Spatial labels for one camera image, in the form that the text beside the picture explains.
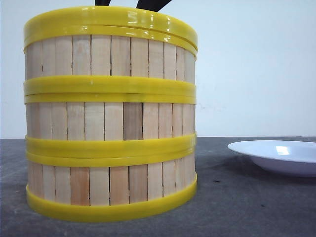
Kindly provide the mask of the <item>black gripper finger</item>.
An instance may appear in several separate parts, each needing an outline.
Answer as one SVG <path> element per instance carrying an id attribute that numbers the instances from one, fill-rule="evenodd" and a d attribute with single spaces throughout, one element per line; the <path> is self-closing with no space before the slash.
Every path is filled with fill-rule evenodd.
<path id="1" fill-rule="evenodd" d="M 117 4 L 116 0 L 95 0 L 96 6 L 116 6 Z"/>
<path id="2" fill-rule="evenodd" d="M 159 12 L 169 2 L 171 2 L 171 0 L 138 0 L 136 8 Z"/>

